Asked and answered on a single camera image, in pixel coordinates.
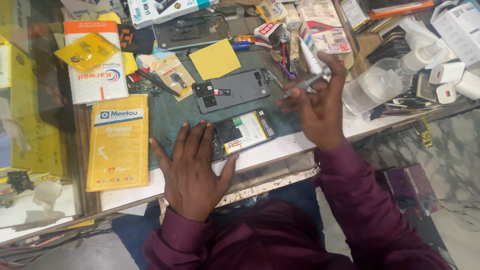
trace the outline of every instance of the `workbench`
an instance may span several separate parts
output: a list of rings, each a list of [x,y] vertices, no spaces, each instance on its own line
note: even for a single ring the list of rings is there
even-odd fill
[[[339,16],[337,0],[334,1]],[[478,106],[469,104],[465,98],[436,110],[411,116],[383,116],[370,121],[369,115],[354,116],[344,112],[343,130],[349,141],[355,141],[371,134],[391,130],[392,128],[409,126],[409,123],[427,117],[433,121],[457,112]],[[76,156],[71,160],[78,164],[78,182],[73,188],[81,194],[75,198],[76,208],[81,214],[69,216],[42,228],[15,232],[12,228],[0,230],[0,245],[15,243],[39,234],[49,233],[67,228],[84,221],[115,215],[117,212],[130,209],[151,201],[163,198],[165,179],[160,169],[149,171],[149,185],[145,187],[103,191],[85,192],[85,179],[88,166],[88,151],[90,140],[90,114],[85,105],[75,106],[75,123],[77,128]],[[318,173],[317,164],[313,161],[312,151],[315,145],[303,132],[280,136],[270,142],[248,149],[240,153],[236,165],[236,176],[232,188],[221,200],[218,206],[232,203],[250,196],[279,188]],[[220,174],[225,161],[212,164],[215,173]]]

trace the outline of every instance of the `purple box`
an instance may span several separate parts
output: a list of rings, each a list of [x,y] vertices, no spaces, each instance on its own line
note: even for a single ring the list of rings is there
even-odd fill
[[[420,164],[386,170],[384,175],[402,213],[430,216],[440,208],[432,185]]]

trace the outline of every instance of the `maroon shirt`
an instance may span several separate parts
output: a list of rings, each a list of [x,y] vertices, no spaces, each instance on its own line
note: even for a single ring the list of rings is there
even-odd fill
[[[269,199],[223,228],[167,209],[162,229],[145,240],[147,269],[451,269],[419,238],[348,142],[317,154],[321,172],[312,183],[322,187],[354,262],[327,252],[298,206]]]

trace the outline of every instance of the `person's left hand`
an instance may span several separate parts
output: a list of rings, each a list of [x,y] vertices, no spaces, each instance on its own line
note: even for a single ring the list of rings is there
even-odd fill
[[[220,176],[212,170],[213,126],[205,120],[188,135],[188,123],[173,145],[173,161],[158,141],[149,138],[156,160],[165,177],[165,199],[179,215],[205,222],[230,188],[238,153],[231,155]]]

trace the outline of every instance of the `hand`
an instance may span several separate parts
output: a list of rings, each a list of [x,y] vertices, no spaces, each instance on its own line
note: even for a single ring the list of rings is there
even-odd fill
[[[149,141],[165,177],[165,199],[170,207],[187,219],[205,222],[230,188],[239,154],[231,155],[217,176],[212,170],[212,124],[202,120],[190,135],[188,127],[183,123],[175,140],[173,161],[155,138]]]
[[[317,93],[305,93],[296,87],[290,91],[290,97],[277,100],[283,112],[298,112],[302,130],[307,139],[317,145],[321,151],[327,151],[341,144],[345,137],[342,128],[342,91],[347,70],[333,55],[320,52],[318,59],[325,62],[332,71],[330,83],[320,79],[313,83]],[[299,81],[308,78],[302,76],[283,87],[287,91]]]

